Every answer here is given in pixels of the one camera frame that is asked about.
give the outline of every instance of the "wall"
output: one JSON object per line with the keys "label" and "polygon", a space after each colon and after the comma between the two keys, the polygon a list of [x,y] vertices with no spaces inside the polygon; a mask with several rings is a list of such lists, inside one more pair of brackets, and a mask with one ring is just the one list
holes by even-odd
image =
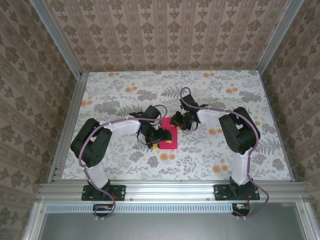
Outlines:
{"label": "wall", "polygon": [[291,166],[320,222],[320,1],[305,0],[262,75]]}
{"label": "wall", "polygon": [[0,1],[0,239],[19,239],[47,181],[75,79],[28,0]]}
{"label": "wall", "polygon": [[82,71],[254,69],[289,0],[45,0]]}

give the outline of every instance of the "table surface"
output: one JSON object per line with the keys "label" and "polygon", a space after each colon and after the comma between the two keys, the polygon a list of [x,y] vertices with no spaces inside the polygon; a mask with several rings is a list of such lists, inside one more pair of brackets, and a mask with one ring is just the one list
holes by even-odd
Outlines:
{"label": "table surface", "polygon": [[[168,116],[180,110],[179,92],[189,87],[199,105],[233,110],[244,107],[261,133],[252,154],[255,180],[290,180],[284,149],[256,70],[91,72],[72,139],[89,118],[107,122],[163,104]],[[232,151],[218,125],[200,124],[194,132],[178,131],[178,149],[148,149],[136,135],[111,141],[102,164],[118,180],[227,180]],[[63,179],[86,179],[69,150]]]}

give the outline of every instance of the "floral mat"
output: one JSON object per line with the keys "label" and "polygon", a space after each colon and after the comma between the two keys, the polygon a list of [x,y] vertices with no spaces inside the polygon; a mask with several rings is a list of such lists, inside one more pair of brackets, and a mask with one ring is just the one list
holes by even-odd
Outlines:
{"label": "floral mat", "polygon": [[[180,110],[182,87],[191,89],[199,105],[246,108],[261,133],[251,158],[251,176],[255,180],[291,179],[255,70],[91,72],[73,138],[89,118],[117,120],[156,104],[165,105],[172,116]],[[227,180],[233,170],[232,151],[222,129],[212,124],[200,124],[194,132],[178,131],[175,150],[148,149],[137,142],[136,135],[120,137],[109,143],[102,164],[106,175],[118,180]],[[86,178],[71,150],[62,178]]]}

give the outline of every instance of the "vent grille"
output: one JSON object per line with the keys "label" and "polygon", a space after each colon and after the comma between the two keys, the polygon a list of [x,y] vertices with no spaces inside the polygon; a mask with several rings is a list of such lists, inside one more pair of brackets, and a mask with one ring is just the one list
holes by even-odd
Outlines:
{"label": "vent grille", "polygon": [[[47,214],[92,213],[93,203],[50,203]],[[232,213],[231,203],[118,203],[115,213]]]}

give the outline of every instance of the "gray panel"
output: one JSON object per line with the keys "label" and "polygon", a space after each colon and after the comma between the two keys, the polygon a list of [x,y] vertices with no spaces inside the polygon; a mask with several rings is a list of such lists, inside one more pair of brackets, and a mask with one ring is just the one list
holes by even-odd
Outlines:
{"label": "gray panel", "polygon": [[270,203],[246,220],[230,213],[46,214],[40,240],[305,240],[294,203]]}

